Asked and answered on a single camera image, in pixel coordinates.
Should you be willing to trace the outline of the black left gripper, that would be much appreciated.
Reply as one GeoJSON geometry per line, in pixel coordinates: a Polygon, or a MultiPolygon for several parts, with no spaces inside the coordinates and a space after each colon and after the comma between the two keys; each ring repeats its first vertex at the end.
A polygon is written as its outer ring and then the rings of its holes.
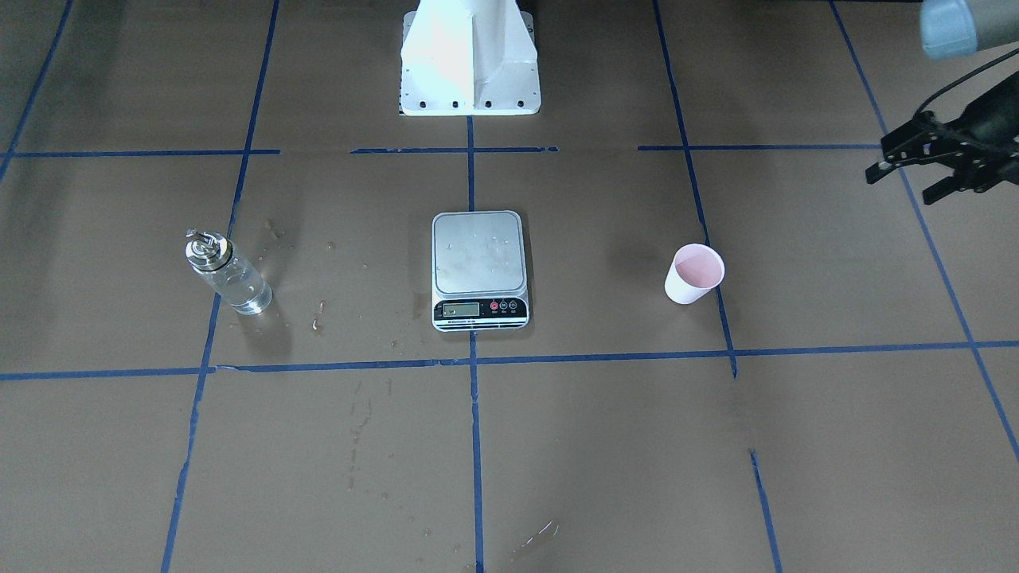
{"type": "Polygon", "coordinates": [[[1018,76],[1008,76],[967,104],[957,119],[940,121],[935,113],[916,113],[884,135],[881,157],[865,170],[874,185],[906,166],[945,166],[952,173],[922,192],[924,205],[952,193],[984,193],[998,173],[1017,171],[1018,76]]]}

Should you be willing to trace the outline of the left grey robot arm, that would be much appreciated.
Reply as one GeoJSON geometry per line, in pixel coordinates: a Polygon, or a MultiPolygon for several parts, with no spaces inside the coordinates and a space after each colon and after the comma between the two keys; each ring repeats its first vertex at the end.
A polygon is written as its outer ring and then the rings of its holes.
{"type": "MultiPolygon", "coordinates": [[[[1017,43],[1017,3],[923,1],[919,29],[922,49],[928,58],[972,56],[1017,43]]],[[[932,205],[952,193],[984,193],[1001,183],[1017,184],[1016,72],[968,103],[957,119],[942,121],[929,109],[948,91],[1016,55],[1016,49],[1009,50],[929,95],[906,123],[881,139],[882,156],[865,171],[867,184],[879,183],[906,166],[938,164],[950,168],[949,177],[929,185],[921,193],[924,205],[932,205]]]]}

